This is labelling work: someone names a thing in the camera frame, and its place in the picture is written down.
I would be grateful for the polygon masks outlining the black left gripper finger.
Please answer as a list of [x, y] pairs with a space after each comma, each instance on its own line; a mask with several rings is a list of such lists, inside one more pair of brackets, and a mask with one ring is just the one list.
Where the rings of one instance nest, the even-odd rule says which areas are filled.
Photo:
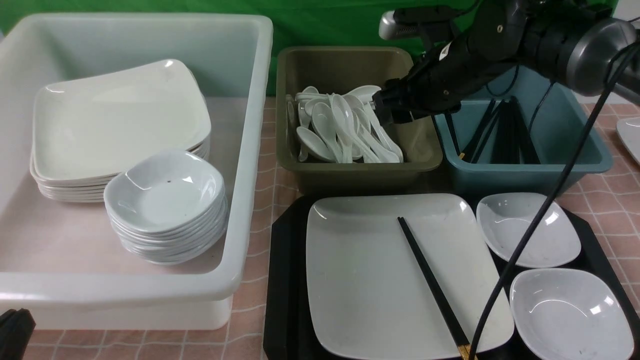
[[27, 309], [9, 309], [0, 316], [0, 358], [22, 360], [35, 329], [35, 321]]

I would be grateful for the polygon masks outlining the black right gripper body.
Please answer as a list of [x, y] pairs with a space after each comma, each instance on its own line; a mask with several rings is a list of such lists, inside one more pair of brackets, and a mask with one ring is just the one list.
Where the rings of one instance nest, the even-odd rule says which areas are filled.
[[384, 125], [412, 116], [460, 111], [461, 102], [518, 64], [526, 24], [523, 0], [483, 0], [471, 25], [442, 41], [421, 38], [425, 52], [409, 73], [388, 80], [372, 101]]

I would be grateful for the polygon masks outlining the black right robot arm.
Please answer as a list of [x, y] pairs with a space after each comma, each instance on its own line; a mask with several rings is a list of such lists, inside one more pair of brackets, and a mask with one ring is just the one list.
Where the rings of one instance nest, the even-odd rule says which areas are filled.
[[[639, 30], [612, 17], [605, 4], [573, 0], [477, 0], [467, 9], [446, 5], [386, 12], [379, 36], [420, 37], [425, 52], [409, 73], [372, 97], [384, 123], [461, 110], [462, 102], [516, 66], [585, 97], [612, 91], [639, 104], [639, 54], [623, 64]], [[621, 70], [619, 78], [615, 73]]]

